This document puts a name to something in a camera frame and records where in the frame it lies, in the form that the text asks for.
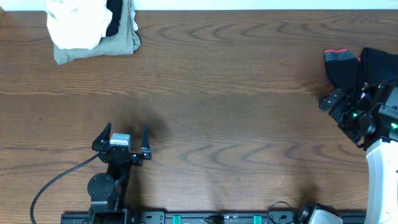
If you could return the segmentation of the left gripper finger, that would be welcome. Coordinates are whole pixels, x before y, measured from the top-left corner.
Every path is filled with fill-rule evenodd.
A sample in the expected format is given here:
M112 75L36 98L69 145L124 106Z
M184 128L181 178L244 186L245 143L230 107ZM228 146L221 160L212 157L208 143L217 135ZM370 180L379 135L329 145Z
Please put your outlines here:
M147 127L144 127L143 134L142 134L142 142L141 142L141 151L142 157L144 160L151 160L152 153L149 145L149 138L148 138L148 130Z
M92 143L92 150L100 152L103 148L109 144L111 134L111 123L108 123L103 131L97 136L97 138Z

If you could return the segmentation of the white t-shirt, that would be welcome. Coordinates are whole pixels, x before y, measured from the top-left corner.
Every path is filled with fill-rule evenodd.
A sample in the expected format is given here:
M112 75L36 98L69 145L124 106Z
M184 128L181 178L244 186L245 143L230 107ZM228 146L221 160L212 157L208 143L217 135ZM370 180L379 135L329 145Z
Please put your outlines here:
M106 0L45 0L53 43L67 50L97 47L113 17L106 5Z

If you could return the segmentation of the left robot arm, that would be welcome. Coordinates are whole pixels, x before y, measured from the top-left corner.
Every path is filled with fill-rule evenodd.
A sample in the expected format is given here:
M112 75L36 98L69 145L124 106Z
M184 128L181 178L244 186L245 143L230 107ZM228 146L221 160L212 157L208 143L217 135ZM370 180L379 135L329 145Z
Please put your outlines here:
M131 168L142 166L152 159L147 128L144 128L141 152L131 152L131 137L128 134L111 134L111 123L92 143L92 150L108 165L106 172L94 175L88 182L91 197L90 223L129 223L131 211L124 207Z

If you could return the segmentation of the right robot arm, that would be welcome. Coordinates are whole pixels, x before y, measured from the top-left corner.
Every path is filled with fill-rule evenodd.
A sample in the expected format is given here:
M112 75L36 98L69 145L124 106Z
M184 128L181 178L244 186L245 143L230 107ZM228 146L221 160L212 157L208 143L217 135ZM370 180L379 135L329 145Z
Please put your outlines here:
M397 80L367 83L358 99L337 88L320 98L318 107L366 153L365 223L397 223Z

